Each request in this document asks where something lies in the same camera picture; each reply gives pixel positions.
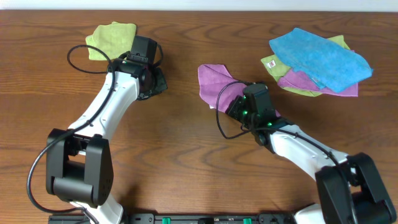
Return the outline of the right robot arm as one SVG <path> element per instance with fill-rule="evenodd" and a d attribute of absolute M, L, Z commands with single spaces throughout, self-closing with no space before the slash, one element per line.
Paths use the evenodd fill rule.
<path fill-rule="evenodd" d="M 289 160 L 317 184 L 318 204 L 292 218 L 294 223 L 394 223 L 397 212 L 373 159 L 334 150 L 277 115 L 263 83 L 246 85 L 226 109 L 260 146 Z"/>

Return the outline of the purple microfiber cloth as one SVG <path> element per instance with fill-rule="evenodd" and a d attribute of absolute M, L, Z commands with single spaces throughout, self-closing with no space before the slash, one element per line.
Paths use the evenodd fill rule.
<path fill-rule="evenodd" d="M 225 65 L 203 64 L 198 67 L 200 97 L 211 108 L 216 108 L 220 91 L 229 83 L 235 82 Z M 235 83 L 227 87 L 220 96 L 218 110 L 225 113 L 229 104 L 239 95 L 243 96 L 243 83 Z"/>

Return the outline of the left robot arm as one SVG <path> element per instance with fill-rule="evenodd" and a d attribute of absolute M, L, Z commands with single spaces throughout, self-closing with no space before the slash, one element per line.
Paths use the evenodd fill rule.
<path fill-rule="evenodd" d="M 135 101 L 167 89 L 156 41 L 136 36 L 129 51 L 106 57 L 105 82 L 86 111 L 68 129 L 53 129 L 43 151 L 46 190 L 81 210 L 89 223 L 122 223 L 123 206 L 111 195 L 114 171 L 109 142 Z"/>

